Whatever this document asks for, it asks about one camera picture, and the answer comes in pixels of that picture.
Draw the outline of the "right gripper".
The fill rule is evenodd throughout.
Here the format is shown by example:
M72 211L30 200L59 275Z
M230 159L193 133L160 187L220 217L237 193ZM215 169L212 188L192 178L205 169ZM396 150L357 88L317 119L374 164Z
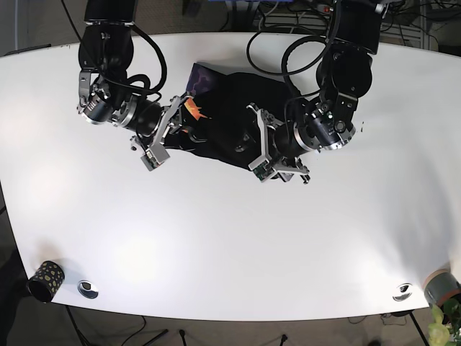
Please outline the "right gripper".
M170 132L179 130L179 139L185 143L207 142L203 129L196 125L182 125L181 106L191 98L189 93L175 96L169 106L162 107L147 97L115 93L108 81L98 77L91 81L91 70L79 74L79 104L77 110L87 122L94 125L109 123L134 132L132 149L141 149L141 161L152 172L170 158L164 142Z

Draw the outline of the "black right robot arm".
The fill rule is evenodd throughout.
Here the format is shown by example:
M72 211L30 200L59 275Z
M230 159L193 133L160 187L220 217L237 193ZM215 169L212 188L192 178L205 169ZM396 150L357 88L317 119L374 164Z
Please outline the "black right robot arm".
M159 46L135 24L137 6L136 1L88 1L86 29L77 37L81 68L77 110L91 124L109 123L132 131L131 148L141 151L141 160L152 171L170 157L164 146L168 136L183 131L194 143L203 143L203 139L182 117L186 102L192 99L190 93L173 97L167 107L149 100L164 87L167 64ZM127 74L134 56L133 33L156 53L160 64L157 84L145 74Z

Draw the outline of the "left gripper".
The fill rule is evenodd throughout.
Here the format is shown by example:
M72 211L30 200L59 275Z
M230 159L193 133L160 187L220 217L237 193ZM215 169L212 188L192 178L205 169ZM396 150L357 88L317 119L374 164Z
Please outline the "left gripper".
M284 120L254 103L246 108L255 114L260 133L259 156L249 163L260 182L276 178L288 182L297 175L305 184L309 183L310 171L301 156L311 151L343 148L356 132L352 116L357 99L342 93L337 94L335 101L308 99L307 95L289 99L284 106ZM253 145L253 137L245 131L234 151L244 152Z

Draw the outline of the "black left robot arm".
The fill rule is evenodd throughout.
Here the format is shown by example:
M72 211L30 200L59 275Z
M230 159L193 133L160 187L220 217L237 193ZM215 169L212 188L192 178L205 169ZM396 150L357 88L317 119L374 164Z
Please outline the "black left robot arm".
M340 149L351 141L359 98L372 85L372 57L385 12L377 1L334 1L326 36L307 34L286 48L276 73L291 94L283 104L283 118L254 103L247 107L255 113L260 132L260 154L249 170L260 182L288 182L297 175L309 183L310 171L300 157ZM289 71L292 52L312 42L323 44L323 50L308 65Z

